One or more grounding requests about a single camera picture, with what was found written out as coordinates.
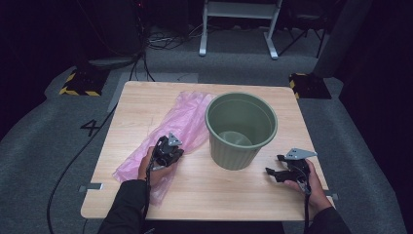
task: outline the pink plastic bag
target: pink plastic bag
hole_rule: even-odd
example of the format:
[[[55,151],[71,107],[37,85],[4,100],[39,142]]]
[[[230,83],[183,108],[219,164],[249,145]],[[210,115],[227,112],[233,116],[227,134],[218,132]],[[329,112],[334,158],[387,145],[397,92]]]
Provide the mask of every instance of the pink plastic bag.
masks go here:
[[[213,98],[213,95],[201,92],[180,93],[175,106],[169,111],[161,125],[135,149],[113,176],[120,182],[136,179],[140,161],[146,155],[149,146],[154,146],[159,137],[168,136],[169,133],[173,133],[182,141],[179,147],[185,150],[184,154],[191,153],[201,146],[209,137],[205,113]],[[152,187],[150,197],[152,205],[162,204],[175,175],[177,163],[171,167],[173,167],[172,172]]]

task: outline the black sleeve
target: black sleeve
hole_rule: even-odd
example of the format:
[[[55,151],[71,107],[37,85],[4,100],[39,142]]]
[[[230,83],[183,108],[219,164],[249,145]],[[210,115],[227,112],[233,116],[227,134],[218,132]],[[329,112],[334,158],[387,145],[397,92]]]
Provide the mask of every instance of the black sleeve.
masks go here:
[[[146,202],[146,189],[144,180],[123,182],[98,233],[139,233],[143,221],[142,208]]]
[[[333,208],[327,208],[316,214],[308,234],[350,234],[349,227]]]

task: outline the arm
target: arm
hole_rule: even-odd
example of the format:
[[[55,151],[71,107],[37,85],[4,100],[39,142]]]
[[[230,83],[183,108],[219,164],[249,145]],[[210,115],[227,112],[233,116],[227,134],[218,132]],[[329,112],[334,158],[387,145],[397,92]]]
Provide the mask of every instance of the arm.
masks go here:
[[[326,208],[316,214],[308,234],[350,234],[349,227],[333,208]]]
[[[140,233],[143,224],[142,209],[146,204],[146,168],[152,156],[154,147],[148,152],[139,166],[137,179],[125,181],[121,184],[112,208],[100,225],[99,234],[126,234]],[[158,183],[163,176],[170,173],[172,167],[151,172],[151,185]]]
[[[316,173],[316,169],[314,168],[313,163],[307,159],[306,162],[309,165],[310,169],[309,182],[312,188],[309,204],[314,208],[316,212],[313,224],[310,226],[308,234],[351,233],[343,218],[337,213],[337,211],[331,205],[330,201],[328,201],[327,197],[325,196],[324,191],[322,190],[321,182],[319,181],[319,176]],[[284,184],[300,193],[303,193],[303,191],[295,181],[286,180]]]
[[[123,182],[98,233],[139,233],[143,224],[141,210],[145,202],[145,180],[134,179]]]

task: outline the green bucket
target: green bucket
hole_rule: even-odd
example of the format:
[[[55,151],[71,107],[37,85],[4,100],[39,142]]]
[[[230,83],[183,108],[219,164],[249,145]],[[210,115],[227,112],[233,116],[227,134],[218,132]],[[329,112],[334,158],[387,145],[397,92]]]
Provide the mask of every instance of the green bucket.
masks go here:
[[[206,109],[210,154],[227,170],[246,168],[277,132],[277,116],[263,99],[247,93],[216,97]]]

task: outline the wooden table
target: wooden table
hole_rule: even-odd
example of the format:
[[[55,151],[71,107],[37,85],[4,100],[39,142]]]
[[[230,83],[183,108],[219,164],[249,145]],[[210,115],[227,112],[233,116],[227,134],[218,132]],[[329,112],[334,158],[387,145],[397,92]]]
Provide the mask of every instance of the wooden table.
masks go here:
[[[277,154],[292,147],[314,151],[309,133],[291,89],[285,87],[233,86],[128,82],[122,92],[91,182],[101,190],[88,190],[81,214],[104,218],[120,183],[115,170],[156,129],[182,91],[212,94],[247,92],[265,99],[277,114],[275,138],[264,146],[252,163],[239,171],[217,166],[206,142],[179,160],[178,169],[161,207],[151,206],[149,219],[180,220],[303,220],[304,198],[265,173],[269,167],[284,170]],[[310,160],[324,189],[327,185],[317,157]]]

